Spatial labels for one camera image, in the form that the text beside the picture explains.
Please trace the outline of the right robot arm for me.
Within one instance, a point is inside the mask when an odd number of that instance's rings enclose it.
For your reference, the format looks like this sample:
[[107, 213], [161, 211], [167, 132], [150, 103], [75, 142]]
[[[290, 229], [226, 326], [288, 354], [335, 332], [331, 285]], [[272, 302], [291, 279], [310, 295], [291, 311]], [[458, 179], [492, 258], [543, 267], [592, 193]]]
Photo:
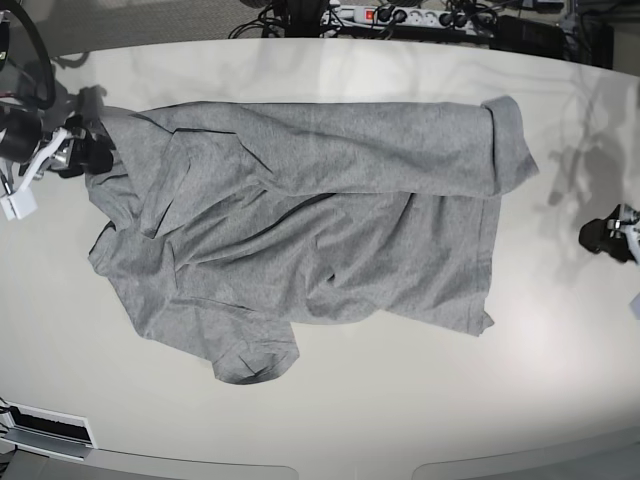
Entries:
[[24, 75], [32, 85], [29, 93], [1, 94], [1, 158], [18, 165], [21, 176], [30, 167], [35, 168], [36, 174], [52, 171], [63, 179], [109, 172], [114, 164], [112, 143], [81, 113], [68, 115], [52, 131], [45, 129], [44, 114], [57, 100], [54, 67], [35, 23], [19, 1], [1, 3], [1, 66], [12, 62], [13, 19], [24, 28], [42, 77], [37, 81], [29, 74]]

